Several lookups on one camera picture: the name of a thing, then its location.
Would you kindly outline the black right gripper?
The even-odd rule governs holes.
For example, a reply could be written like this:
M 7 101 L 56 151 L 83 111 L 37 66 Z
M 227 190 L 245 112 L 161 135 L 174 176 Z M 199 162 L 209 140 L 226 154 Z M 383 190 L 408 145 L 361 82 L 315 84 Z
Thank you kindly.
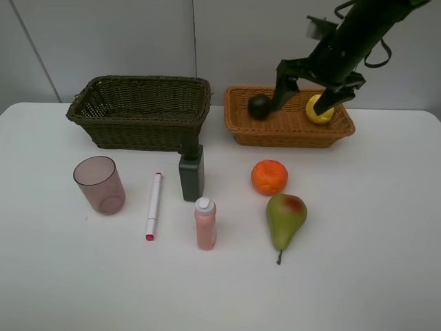
M 299 78 L 327 88 L 314 106 L 317 115 L 354 99 L 354 88 L 358 90 L 365 84 L 365 78 L 354 68 L 345 51 L 339 46 L 333 47 L 331 37 L 323 38 L 308 57 L 283 59 L 279 63 L 271 111 L 280 110 L 300 93 L 297 84 Z

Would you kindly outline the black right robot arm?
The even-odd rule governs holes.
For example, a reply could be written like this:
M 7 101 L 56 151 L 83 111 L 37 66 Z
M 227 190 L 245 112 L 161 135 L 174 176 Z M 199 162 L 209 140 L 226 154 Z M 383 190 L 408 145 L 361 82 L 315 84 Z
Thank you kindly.
M 317 115 L 350 101 L 364 77 L 355 71 L 386 33 L 426 1 L 348 1 L 350 11 L 341 24 L 312 17 L 319 44 L 303 59 L 282 60 L 277 67 L 276 86 L 269 109 L 281 109 L 299 94 L 297 80 L 306 79 L 324 87 L 314 104 Z

